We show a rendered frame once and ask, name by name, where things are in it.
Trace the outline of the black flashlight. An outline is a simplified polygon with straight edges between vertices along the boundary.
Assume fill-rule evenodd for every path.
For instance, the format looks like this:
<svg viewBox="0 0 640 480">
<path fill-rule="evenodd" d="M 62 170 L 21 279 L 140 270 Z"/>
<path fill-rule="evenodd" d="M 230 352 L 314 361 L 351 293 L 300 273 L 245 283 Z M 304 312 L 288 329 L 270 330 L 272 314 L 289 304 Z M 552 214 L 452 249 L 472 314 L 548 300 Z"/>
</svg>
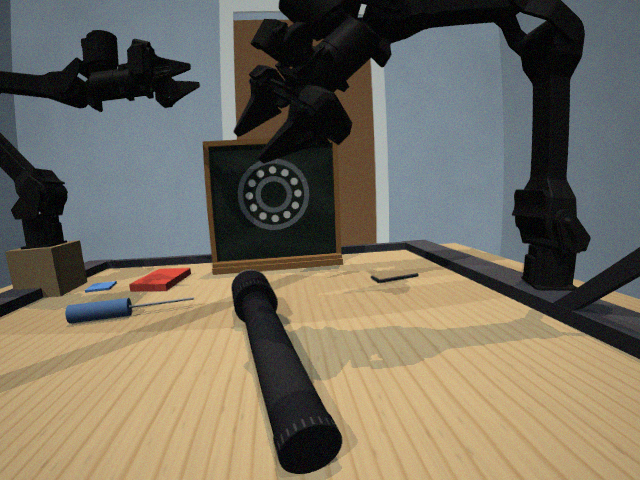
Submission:
<svg viewBox="0 0 640 480">
<path fill-rule="evenodd" d="M 276 313 L 276 294 L 253 269 L 237 274 L 231 290 L 235 313 L 246 324 L 279 463 L 293 474 L 317 471 L 337 456 L 342 435 Z"/>
</svg>

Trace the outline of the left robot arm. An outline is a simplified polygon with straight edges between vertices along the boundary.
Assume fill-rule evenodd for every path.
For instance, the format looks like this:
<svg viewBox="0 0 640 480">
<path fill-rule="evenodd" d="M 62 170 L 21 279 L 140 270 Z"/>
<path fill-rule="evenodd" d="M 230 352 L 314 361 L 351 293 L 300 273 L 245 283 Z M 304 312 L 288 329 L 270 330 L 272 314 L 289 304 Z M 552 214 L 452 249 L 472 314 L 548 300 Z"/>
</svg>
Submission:
<svg viewBox="0 0 640 480">
<path fill-rule="evenodd" d="M 102 112 L 102 101 L 121 99 L 112 79 L 119 65 L 117 37 L 92 30 L 81 39 L 81 46 L 83 61 L 76 57 L 62 71 L 45 75 L 0 71 L 0 94 L 49 98 L 76 108 L 88 104 Z M 67 243 L 59 216 L 54 216 L 63 215 L 68 193 L 65 182 L 52 170 L 36 169 L 1 133 L 0 167 L 13 179 L 20 197 L 11 212 L 15 220 L 22 219 L 26 246 L 21 249 Z M 55 213 L 44 214 L 51 212 Z"/>
</svg>

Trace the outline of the blue flat plate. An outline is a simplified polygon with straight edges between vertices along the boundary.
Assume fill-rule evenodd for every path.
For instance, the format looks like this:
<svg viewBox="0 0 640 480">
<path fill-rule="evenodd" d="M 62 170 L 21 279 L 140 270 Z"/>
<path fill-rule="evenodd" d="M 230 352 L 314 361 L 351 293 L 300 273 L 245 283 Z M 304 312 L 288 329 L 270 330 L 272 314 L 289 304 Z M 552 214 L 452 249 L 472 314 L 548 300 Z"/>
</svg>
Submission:
<svg viewBox="0 0 640 480">
<path fill-rule="evenodd" d="M 117 283 L 117 281 L 112 281 L 112 282 L 103 282 L 103 283 L 94 283 L 92 284 L 90 287 L 88 287 L 85 290 L 85 293 L 87 292 L 96 292 L 96 291 L 104 291 L 104 290 L 110 290 L 115 284 Z"/>
</svg>

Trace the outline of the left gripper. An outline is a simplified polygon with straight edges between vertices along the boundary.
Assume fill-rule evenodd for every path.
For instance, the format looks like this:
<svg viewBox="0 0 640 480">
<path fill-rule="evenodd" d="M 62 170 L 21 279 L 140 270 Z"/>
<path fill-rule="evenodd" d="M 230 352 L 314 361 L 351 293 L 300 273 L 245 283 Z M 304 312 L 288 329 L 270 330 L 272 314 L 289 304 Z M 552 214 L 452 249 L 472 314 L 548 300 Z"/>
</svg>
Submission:
<svg viewBox="0 0 640 480">
<path fill-rule="evenodd" d="M 121 99 L 135 101 L 134 97 L 140 96 L 152 99 L 155 92 L 156 101 L 164 108 L 169 108 L 200 87 L 199 82 L 175 81 L 171 78 L 189 71 L 189 63 L 161 58 L 142 43 L 132 44 L 127 49 L 127 59 L 128 68 L 124 68 L 123 64 L 118 65 L 112 75 L 115 91 Z"/>
</svg>

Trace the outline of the red flat block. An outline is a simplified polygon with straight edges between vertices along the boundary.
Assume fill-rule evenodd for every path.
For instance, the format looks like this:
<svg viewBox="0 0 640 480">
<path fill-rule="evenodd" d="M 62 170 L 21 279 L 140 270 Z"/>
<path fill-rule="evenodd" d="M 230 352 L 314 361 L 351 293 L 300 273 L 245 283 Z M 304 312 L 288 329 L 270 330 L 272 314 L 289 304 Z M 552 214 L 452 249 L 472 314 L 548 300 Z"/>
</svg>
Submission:
<svg viewBox="0 0 640 480">
<path fill-rule="evenodd" d="M 129 284 L 130 292 L 168 291 L 189 275 L 190 268 L 158 269 Z"/>
</svg>

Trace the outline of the blue screwdriver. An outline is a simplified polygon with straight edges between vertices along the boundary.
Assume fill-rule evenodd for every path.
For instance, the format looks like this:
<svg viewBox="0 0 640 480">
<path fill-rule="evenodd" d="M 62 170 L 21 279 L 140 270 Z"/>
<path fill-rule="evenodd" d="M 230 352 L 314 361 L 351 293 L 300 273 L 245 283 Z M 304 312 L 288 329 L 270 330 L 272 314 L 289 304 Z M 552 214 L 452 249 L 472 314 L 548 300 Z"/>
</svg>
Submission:
<svg viewBox="0 0 640 480">
<path fill-rule="evenodd" d="M 69 324 L 87 321 L 126 317 L 132 308 L 179 301 L 194 300 L 194 297 L 132 305 L 130 298 L 73 304 L 66 307 L 65 316 Z"/>
</svg>

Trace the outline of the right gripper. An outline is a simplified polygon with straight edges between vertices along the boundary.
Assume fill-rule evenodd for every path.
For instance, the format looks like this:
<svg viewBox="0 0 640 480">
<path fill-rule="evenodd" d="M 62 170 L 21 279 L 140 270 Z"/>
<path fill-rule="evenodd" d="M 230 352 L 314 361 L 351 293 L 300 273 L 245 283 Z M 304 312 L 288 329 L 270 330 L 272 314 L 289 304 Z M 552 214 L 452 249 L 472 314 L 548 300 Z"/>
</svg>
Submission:
<svg viewBox="0 0 640 480">
<path fill-rule="evenodd" d="M 322 57 L 304 81 L 293 73 L 296 68 L 284 67 L 280 71 L 283 78 L 266 65 L 258 65 L 249 73 L 251 97 L 233 131 L 238 137 L 280 114 L 279 108 L 290 104 L 286 122 L 258 155 L 262 163 L 314 146 L 327 146 L 328 139 L 339 145 L 350 135 L 352 121 L 334 93 L 349 88 L 346 80 L 351 76 L 350 68 L 332 45 L 319 44 L 325 46 Z"/>
</svg>

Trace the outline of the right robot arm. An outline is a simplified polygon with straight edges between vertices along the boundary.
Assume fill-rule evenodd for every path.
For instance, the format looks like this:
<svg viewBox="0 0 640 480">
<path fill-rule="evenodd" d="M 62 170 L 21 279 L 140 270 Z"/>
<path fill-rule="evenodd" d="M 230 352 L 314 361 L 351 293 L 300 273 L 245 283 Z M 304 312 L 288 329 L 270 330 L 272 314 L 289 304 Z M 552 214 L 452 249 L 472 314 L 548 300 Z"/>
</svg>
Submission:
<svg viewBox="0 0 640 480">
<path fill-rule="evenodd" d="M 361 4 L 366 5 L 365 12 L 357 18 Z M 422 30 L 492 22 L 499 26 L 533 85 L 531 173 L 525 188 L 515 190 L 512 212 L 522 243 L 532 244 L 521 278 L 536 290 L 577 288 L 573 285 L 576 253 L 587 250 L 591 237 L 577 218 L 567 161 L 570 79 L 582 58 L 585 31 L 565 3 L 280 0 L 279 10 L 294 24 L 288 27 L 286 22 L 264 19 L 251 45 L 278 61 L 279 72 L 284 67 L 296 68 L 293 73 L 300 81 L 315 69 L 325 49 L 324 45 L 312 48 L 313 39 L 332 45 L 352 76 L 371 57 L 384 67 L 391 57 L 391 43 Z M 514 16 L 519 12 L 547 21 L 526 34 Z"/>
</svg>

